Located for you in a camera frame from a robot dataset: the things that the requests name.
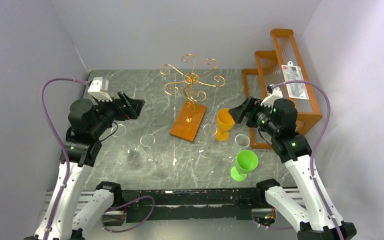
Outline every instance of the wooden frame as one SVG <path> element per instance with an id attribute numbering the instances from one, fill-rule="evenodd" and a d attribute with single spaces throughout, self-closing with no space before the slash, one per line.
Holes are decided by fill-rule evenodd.
<path id="1" fill-rule="evenodd" d="M 300 51 L 298 49 L 297 42 L 294 38 L 294 31 L 291 29 L 280 29 L 275 28 L 271 30 L 270 35 L 274 42 L 274 50 L 270 51 L 256 51 L 255 52 L 255 61 L 257 64 L 257 69 L 249 69 L 245 68 L 242 70 L 242 77 L 243 77 L 243 85 L 245 90 L 245 96 L 249 96 L 248 91 L 248 80 L 247 75 L 258 75 L 260 84 L 261 84 L 261 91 L 263 97 L 267 97 L 267 90 L 265 86 L 269 84 L 274 84 L 274 79 L 265 79 L 265 75 L 272 76 L 273 78 L 279 77 L 279 72 L 281 73 L 281 81 L 284 81 L 283 71 L 280 70 L 280 66 L 285 64 L 285 60 L 283 57 L 283 50 L 287 48 L 287 44 L 283 43 L 280 44 L 278 41 L 278 38 L 288 38 L 291 49 L 293 50 L 293 54 L 296 58 L 297 62 L 294 62 L 294 64 L 301 67 L 302 77 L 305 81 L 309 80 L 309 77 L 307 75 L 306 67 L 304 65 L 303 59 L 301 58 Z M 306 134 L 316 123 L 322 118 L 322 114 L 320 113 L 319 105 L 317 104 L 316 97 L 313 92 L 313 88 L 306 84 L 305 85 L 310 101 L 310 105 L 312 108 L 312 111 L 299 111 L 297 116 L 297 130 L 300 134 Z M 295 104 L 296 100 L 293 98 L 289 98 L 291 101 L 293 101 Z M 271 149 L 271 147 L 266 143 L 257 143 L 255 132 L 253 129 L 250 129 L 250 136 L 251 136 L 251 147 L 253 149 Z"/>

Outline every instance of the marble surface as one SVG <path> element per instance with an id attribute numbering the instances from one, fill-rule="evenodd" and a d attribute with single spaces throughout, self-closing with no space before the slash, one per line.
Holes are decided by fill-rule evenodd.
<path id="1" fill-rule="evenodd" d="M 183 73 L 190 70 L 181 69 Z M 123 122 L 127 128 L 121 137 L 111 136 L 102 143 L 96 158 L 93 172 L 87 180 L 84 190 L 92 191 L 101 181 L 120 183 L 124 190 L 142 189 L 205 189 L 205 188 L 241 188 L 255 187 L 256 183 L 274 178 L 283 187 L 296 186 L 292 176 L 272 150 L 252 149 L 258 158 L 258 167 L 243 182 L 236 182 L 230 177 L 235 158 L 232 144 L 237 134 L 250 135 L 245 121 L 237 124 L 230 131 L 230 138 L 225 142 L 215 141 L 212 157 L 203 158 L 199 147 L 203 138 L 205 124 L 216 124 L 217 112 L 222 108 L 233 108 L 245 100 L 242 73 L 240 69 L 216 69 L 202 77 L 200 81 L 214 84 L 214 76 L 225 77 L 223 87 L 199 85 L 196 92 L 203 90 L 207 99 L 201 102 L 207 107 L 205 116 L 193 143 L 170 136 L 170 129 L 186 98 L 182 95 L 185 83 L 179 83 L 179 94 L 168 95 L 164 85 L 168 82 L 181 81 L 182 76 L 175 70 L 171 75 L 163 76 L 157 69 L 152 70 L 93 70 L 89 80 L 104 77 L 109 80 L 108 93 L 116 97 L 117 92 L 125 92 L 134 99 L 146 101 L 137 120 Z M 251 96 L 261 98 L 260 83 L 257 76 L 248 78 Z M 92 99 L 87 93 L 84 98 Z M 102 137 L 111 133 L 107 130 Z M 162 155 L 162 164 L 153 168 L 148 165 L 148 153 L 140 147 L 140 138 L 144 134 L 153 134 L 157 153 Z M 258 136 L 258 142 L 264 142 Z M 137 151 L 130 156 L 122 153 L 127 142 L 137 145 Z"/>

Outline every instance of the white wall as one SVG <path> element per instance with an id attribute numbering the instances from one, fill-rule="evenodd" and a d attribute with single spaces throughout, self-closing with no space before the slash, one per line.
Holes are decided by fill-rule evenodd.
<path id="1" fill-rule="evenodd" d="M 256 66 L 254 52 L 271 50 L 270 30 L 301 36 L 320 0 L 51 0 L 88 69 Z"/>
<path id="2" fill-rule="evenodd" d="M 322 0 L 300 48 L 332 107 L 316 154 L 321 178 L 356 240 L 384 239 L 384 0 Z"/>
<path id="3" fill-rule="evenodd" d="M 40 108 L 39 89 L 51 78 L 86 79 L 70 35 L 47 0 L 0 0 L 0 239 L 34 234 L 45 192 L 56 181 L 57 143 Z M 54 83 L 46 105 L 60 134 L 76 83 Z"/>

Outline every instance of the black cable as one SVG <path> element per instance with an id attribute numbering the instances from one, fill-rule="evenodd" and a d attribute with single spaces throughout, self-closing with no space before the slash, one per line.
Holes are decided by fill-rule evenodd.
<path id="1" fill-rule="evenodd" d="M 273 148 L 273 146 L 263 137 L 263 135 L 261 134 L 261 128 L 257 128 L 258 130 L 258 134 L 259 136 L 271 147 Z"/>
<path id="2" fill-rule="evenodd" d="M 108 136 L 106 136 L 104 139 L 99 140 L 100 142 L 103 142 L 103 141 L 107 140 L 107 138 L 111 137 L 111 136 L 112 136 L 113 134 L 115 134 L 115 133 L 117 132 L 117 130 L 119 129 L 119 125 L 118 125 L 115 121 L 113 121 L 112 123 L 115 124 L 115 125 L 117 126 L 117 127 L 115 128 L 115 131 L 111 132 L 111 134 L 108 135 Z"/>

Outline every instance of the ribbed translucent panel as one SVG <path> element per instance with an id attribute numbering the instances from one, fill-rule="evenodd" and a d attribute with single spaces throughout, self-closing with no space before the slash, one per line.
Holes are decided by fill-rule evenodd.
<path id="1" fill-rule="evenodd" d="M 284 64 L 286 65 L 289 61 L 292 61 L 293 65 L 297 66 L 297 57 L 295 56 L 294 48 L 292 47 L 291 40 L 289 39 L 289 37 L 278 37 L 277 42 L 279 43 L 280 49 L 282 50 Z M 277 65 L 277 68 L 275 69 L 273 74 L 279 75 L 280 81 L 284 81 L 279 64 Z M 282 88 L 282 93 L 284 98 L 288 96 L 285 88 Z M 295 107 L 298 112 L 313 112 L 313 106 L 310 100 L 297 98 L 293 98 L 293 100 L 295 101 Z"/>

